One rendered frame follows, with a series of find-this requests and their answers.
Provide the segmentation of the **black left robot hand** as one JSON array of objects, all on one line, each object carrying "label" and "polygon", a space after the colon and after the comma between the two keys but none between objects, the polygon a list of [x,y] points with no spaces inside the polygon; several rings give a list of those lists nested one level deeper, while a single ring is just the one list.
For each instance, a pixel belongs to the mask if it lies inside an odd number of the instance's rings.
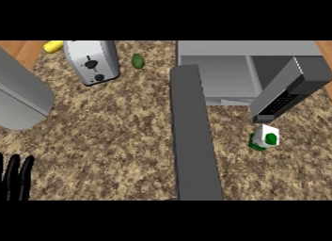
[{"label": "black left robot hand", "polygon": [[32,172],[35,157],[30,155],[20,163],[20,155],[11,157],[8,168],[4,169],[4,154],[0,153],[0,201],[27,201],[32,190]]}]

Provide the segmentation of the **dark grey microwave door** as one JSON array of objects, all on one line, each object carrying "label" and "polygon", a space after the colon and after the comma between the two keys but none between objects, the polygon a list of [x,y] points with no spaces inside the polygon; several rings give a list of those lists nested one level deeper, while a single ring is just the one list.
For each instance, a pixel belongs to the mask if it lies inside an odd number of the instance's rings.
[{"label": "dark grey microwave door", "polygon": [[170,91],[178,198],[181,201],[221,201],[223,190],[197,65],[172,69]]}]

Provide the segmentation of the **white green milk carton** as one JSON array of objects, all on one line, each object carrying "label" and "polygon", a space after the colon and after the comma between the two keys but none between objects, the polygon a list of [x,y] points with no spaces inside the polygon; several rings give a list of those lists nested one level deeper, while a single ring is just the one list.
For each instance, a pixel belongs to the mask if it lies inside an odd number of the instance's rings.
[{"label": "white green milk carton", "polygon": [[266,151],[280,145],[280,129],[262,124],[250,134],[250,147],[257,151]]}]

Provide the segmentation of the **grey microwave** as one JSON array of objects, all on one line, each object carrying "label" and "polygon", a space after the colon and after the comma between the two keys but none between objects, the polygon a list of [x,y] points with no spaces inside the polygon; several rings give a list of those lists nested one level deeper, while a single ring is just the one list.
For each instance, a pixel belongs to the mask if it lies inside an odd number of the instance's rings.
[{"label": "grey microwave", "polygon": [[181,40],[178,64],[200,67],[209,105],[246,105],[269,123],[332,81],[311,40]]}]

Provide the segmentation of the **silver toaster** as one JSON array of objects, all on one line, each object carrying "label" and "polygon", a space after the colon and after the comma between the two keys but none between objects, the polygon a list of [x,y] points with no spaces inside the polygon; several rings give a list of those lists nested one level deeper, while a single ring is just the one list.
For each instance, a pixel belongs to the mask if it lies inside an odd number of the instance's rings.
[{"label": "silver toaster", "polygon": [[88,87],[119,77],[120,65],[113,40],[66,40],[63,48],[70,66]]}]

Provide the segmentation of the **yellow corn cob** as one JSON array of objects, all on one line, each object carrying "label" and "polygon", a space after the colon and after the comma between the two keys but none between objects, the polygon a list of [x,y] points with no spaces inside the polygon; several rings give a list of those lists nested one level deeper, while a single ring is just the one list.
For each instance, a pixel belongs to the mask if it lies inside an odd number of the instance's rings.
[{"label": "yellow corn cob", "polygon": [[61,40],[51,40],[44,45],[44,50],[46,53],[54,54],[63,48]]}]

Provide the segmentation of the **green avocado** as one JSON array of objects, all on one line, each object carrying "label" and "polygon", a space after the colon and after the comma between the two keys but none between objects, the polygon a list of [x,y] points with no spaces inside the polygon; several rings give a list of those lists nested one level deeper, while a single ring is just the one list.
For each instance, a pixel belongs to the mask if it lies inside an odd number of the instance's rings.
[{"label": "green avocado", "polygon": [[139,55],[139,54],[134,54],[134,55],[132,55],[131,63],[132,63],[132,66],[134,66],[136,69],[142,69],[144,66],[145,66],[144,56]]}]

